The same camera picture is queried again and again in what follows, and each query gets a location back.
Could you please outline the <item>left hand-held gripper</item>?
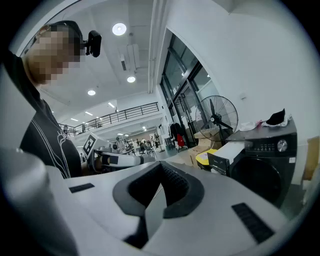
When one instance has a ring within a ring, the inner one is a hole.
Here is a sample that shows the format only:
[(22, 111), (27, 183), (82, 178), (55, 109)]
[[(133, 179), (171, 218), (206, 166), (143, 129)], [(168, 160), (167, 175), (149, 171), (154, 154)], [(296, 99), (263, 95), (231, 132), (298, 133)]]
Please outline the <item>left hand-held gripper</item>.
[[(82, 174), (104, 174), (98, 173), (95, 170), (95, 159), (102, 156), (102, 152), (113, 153), (112, 144), (102, 139), (98, 135), (90, 133), (82, 147), (84, 155), (87, 160), (82, 163)], [(135, 155), (118, 155), (117, 167), (110, 166), (110, 172), (115, 172), (121, 168), (130, 168), (145, 163), (149, 163), (151, 158), (148, 156), (135, 156)]]

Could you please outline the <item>person's left hand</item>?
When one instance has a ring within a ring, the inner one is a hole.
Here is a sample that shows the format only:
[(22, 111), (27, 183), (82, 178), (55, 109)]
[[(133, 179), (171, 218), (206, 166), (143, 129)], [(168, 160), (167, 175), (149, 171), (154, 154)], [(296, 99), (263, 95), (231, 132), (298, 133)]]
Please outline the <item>person's left hand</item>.
[(98, 173), (109, 173), (111, 171), (111, 168), (109, 166), (109, 156), (102, 155), (98, 156), (95, 159), (95, 171)]

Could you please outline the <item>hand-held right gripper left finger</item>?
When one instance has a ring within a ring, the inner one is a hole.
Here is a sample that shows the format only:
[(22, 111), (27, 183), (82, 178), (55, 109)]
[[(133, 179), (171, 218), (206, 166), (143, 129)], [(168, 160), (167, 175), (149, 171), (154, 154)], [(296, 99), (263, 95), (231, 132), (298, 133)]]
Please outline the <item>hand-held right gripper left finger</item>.
[(124, 239), (136, 231), (139, 217), (125, 214), (113, 198), (121, 180), (155, 165), (154, 162), (113, 173), (64, 179), (47, 166), (49, 187), (56, 206), (75, 242), (77, 256), (153, 256)]

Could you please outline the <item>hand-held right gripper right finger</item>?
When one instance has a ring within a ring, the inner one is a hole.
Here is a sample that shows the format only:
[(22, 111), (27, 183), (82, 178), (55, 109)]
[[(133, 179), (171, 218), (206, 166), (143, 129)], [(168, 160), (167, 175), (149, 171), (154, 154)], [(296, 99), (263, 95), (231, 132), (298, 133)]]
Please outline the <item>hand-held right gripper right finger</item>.
[(187, 216), (164, 219), (142, 250), (154, 256), (231, 256), (243, 254), (257, 242), (233, 210), (245, 203), (276, 233), (288, 223), (273, 204), (239, 182), (179, 163), (172, 163), (197, 178), (204, 196)]

